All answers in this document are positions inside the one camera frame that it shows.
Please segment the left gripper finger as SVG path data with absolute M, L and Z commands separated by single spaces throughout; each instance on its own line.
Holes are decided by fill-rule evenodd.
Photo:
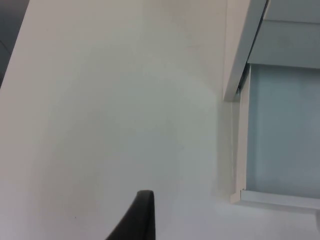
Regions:
M 156 240 L 155 195 L 152 190 L 137 192 L 132 204 L 107 240 Z

